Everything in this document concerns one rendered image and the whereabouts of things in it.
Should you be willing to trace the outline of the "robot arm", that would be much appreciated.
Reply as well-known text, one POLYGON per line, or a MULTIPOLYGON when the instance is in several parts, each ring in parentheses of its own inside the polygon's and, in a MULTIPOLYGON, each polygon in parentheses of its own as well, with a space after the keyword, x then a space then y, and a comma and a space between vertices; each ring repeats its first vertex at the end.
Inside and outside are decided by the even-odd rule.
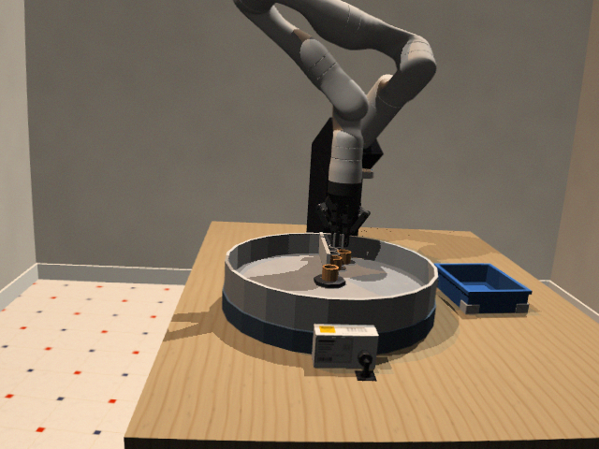
POLYGON ((373 179, 373 170, 362 168, 363 149, 372 145, 405 103, 433 78, 436 63, 428 41, 341 0, 233 2, 294 60, 333 105, 329 181, 361 183, 361 177, 373 179), (325 46, 286 21, 275 3, 295 9, 319 36, 341 48, 381 51, 395 60, 396 73, 382 76, 366 95, 325 46))

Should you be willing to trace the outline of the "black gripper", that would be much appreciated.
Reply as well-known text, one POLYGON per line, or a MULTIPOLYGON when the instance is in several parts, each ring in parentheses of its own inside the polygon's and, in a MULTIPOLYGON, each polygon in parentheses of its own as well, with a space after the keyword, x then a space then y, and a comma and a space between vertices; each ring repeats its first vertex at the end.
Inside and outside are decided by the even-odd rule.
POLYGON ((341 250, 349 245, 350 233, 355 233, 371 214, 361 207, 361 183, 328 182, 328 196, 324 203, 315 206, 323 226, 331 231, 332 247, 339 247, 340 221, 343 224, 341 250), (331 220, 327 210, 331 213, 331 220), (358 219, 352 224, 353 216, 358 211, 358 219), (348 220, 347 220, 348 219, 348 220))

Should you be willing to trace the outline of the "bronze ring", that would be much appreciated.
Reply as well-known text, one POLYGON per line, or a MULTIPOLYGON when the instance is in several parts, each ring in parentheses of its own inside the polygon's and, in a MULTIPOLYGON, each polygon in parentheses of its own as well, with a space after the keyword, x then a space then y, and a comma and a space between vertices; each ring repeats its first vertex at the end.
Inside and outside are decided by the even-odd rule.
POLYGON ((322 280, 335 282, 338 280, 339 267, 335 265, 324 265, 322 268, 322 280))
POLYGON ((338 255, 330 256, 330 264, 339 267, 339 270, 342 269, 342 258, 338 255))
POLYGON ((351 262, 351 251, 348 251, 348 250, 338 250, 337 252, 340 253, 340 257, 342 258, 342 264, 343 265, 350 264, 350 262, 351 262))

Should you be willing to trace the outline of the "blue crate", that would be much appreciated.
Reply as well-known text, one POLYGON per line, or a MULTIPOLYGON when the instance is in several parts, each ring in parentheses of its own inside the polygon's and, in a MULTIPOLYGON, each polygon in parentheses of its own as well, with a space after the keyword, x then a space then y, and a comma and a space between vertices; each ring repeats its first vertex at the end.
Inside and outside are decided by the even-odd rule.
POLYGON ((434 265, 438 271, 437 288, 465 314, 529 310, 528 297, 533 291, 492 264, 434 265))

